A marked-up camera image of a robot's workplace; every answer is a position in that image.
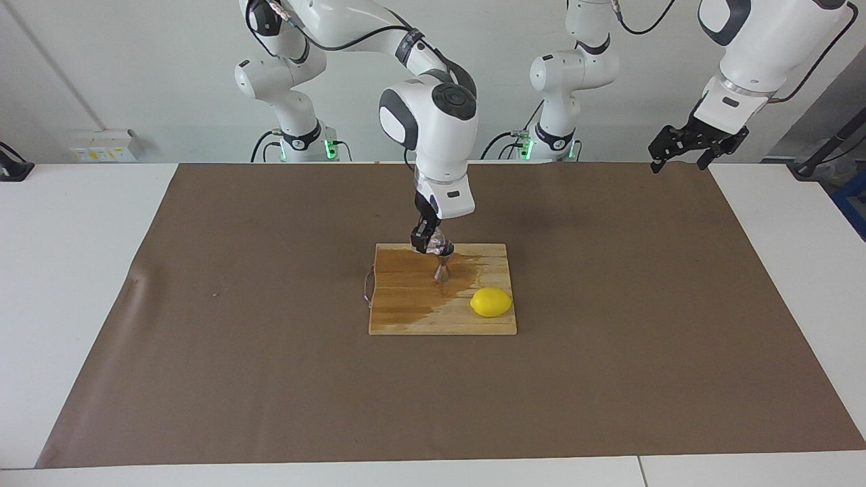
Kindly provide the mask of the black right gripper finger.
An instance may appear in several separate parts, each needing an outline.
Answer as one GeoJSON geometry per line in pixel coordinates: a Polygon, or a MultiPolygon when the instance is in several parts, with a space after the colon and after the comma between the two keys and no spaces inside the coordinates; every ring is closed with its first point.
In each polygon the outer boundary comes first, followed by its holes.
{"type": "Polygon", "coordinates": [[[426,254],[429,250],[430,242],[433,240],[433,236],[436,233],[437,229],[437,220],[434,218],[432,220],[427,218],[420,218],[418,220],[417,225],[409,234],[409,238],[411,238],[411,245],[415,252],[419,252],[420,254],[426,254]]]}

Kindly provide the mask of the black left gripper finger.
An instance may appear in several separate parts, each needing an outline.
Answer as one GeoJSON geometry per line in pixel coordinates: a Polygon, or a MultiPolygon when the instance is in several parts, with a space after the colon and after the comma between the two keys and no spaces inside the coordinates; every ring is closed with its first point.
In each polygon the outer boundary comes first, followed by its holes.
{"type": "Polygon", "coordinates": [[[650,157],[652,157],[650,168],[654,175],[658,175],[671,158],[686,154],[691,150],[689,148],[690,135],[690,130],[686,127],[676,129],[671,124],[662,127],[647,146],[650,157]]]}
{"type": "Polygon", "coordinates": [[[709,146],[704,150],[701,157],[697,160],[697,166],[700,170],[706,170],[712,162],[721,156],[734,154],[749,135],[748,127],[742,127],[736,135],[725,137],[720,141],[711,141],[709,146]]]}

